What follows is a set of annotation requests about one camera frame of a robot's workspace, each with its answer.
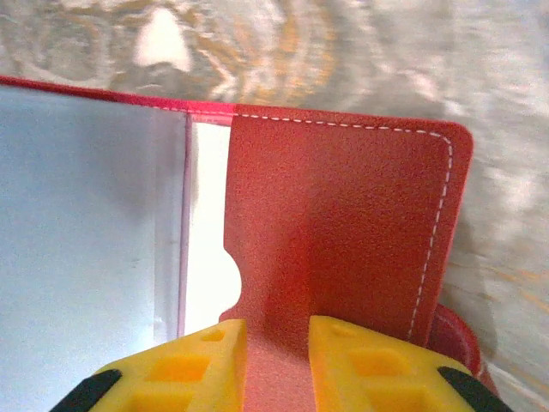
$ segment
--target light blue panel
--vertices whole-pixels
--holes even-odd
[[[177,330],[185,115],[0,88],[0,410]]]

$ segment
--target red leather case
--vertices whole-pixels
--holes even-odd
[[[310,409],[312,314],[427,345],[494,389],[474,334],[437,305],[472,154],[460,125],[0,83],[232,126],[225,243],[242,295],[222,318],[248,320],[247,410]]]

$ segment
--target marble surface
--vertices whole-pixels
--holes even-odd
[[[465,124],[443,302],[504,400],[549,410],[549,0],[0,0],[0,72]]]

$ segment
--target black rubber tip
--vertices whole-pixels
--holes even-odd
[[[84,379],[69,392],[50,412],[88,412],[112,388],[122,373],[109,369]]]
[[[509,406],[471,375],[453,367],[439,367],[438,373],[475,412],[513,412]]]

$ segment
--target white stitching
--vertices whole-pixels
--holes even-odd
[[[177,108],[173,108],[173,107],[159,107],[159,106],[154,106],[154,108],[155,109],[161,109],[161,110],[177,111],[177,112],[187,112],[187,113],[191,113],[191,114],[209,114],[209,115],[222,115],[222,116],[231,116],[231,117],[240,116],[240,117],[243,117],[243,118],[259,118],[259,116],[255,115],[255,114],[246,114],[246,113],[208,112],[208,111],[202,111],[202,110],[185,110],[185,109],[177,109]],[[437,235],[438,223],[440,222],[440,215],[442,213],[443,206],[444,206],[444,199],[446,198],[446,194],[448,192],[448,184],[449,184],[450,173],[451,173],[452,167],[454,165],[454,160],[453,160],[454,159],[454,148],[453,148],[453,145],[452,145],[452,141],[448,137],[442,136],[439,133],[436,133],[434,131],[426,131],[426,130],[410,130],[410,129],[404,129],[403,130],[401,128],[390,128],[388,126],[367,126],[365,124],[345,124],[345,123],[331,123],[331,122],[328,123],[328,122],[324,122],[324,121],[320,121],[320,120],[313,121],[313,120],[307,120],[307,119],[306,120],[301,120],[301,119],[298,119],[298,118],[275,118],[275,117],[269,117],[269,116],[261,116],[261,119],[274,120],[274,121],[283,120],[283,121],[286,121],[286,122],[293,121],[294,123],[302,123],[303,122],[303,123],[306,123],[306,124],[313,124],[313,123],[314,124],[326,124],[328,126],[340,126],[340,127],[352,126],[353,128],[356,128],[356,129],[366,129],[366,130],[389,130],[389,131],[395,131],[395,132],[404,131],[405,133],[415,132],[415,133],[419,133],[419,134],[428,134],[430,136],[440,138],[440,139],[443,140],[443,142],[445,142],[448,145],[448,168],[446,170],[446,177],[445,177],[442,193],[441,193],[441,196],[440,196],[440,200],[438,201],[438,209],[437,209],[437,213],[435,215],[435,223],[434,223],[433,228],[432,228],[431,238],[429,239],[429,249],[427,250],[427,253],[426,253],[425,263],[424,263],[423,271],[421,273],[421,278],[420,278],[420,281],[419,281],[418,297],[415,301],[415,306],[414,306],[413,312],[412,312],[412,320],[410,321],[410,328],[409,328],[408,333],[407,333],[407,339],[409,341],[410,338],[412,337],[413,327],[415,325],[415,319],[416,319],[416,316],[418,314],[419,304],[421,303],[421,295],[423,294],[423,287],[425,285],[425,279],[427,277],[427,269],[429,267],[429,262],[431,260],[432,248],[434,246],[435,237]]]

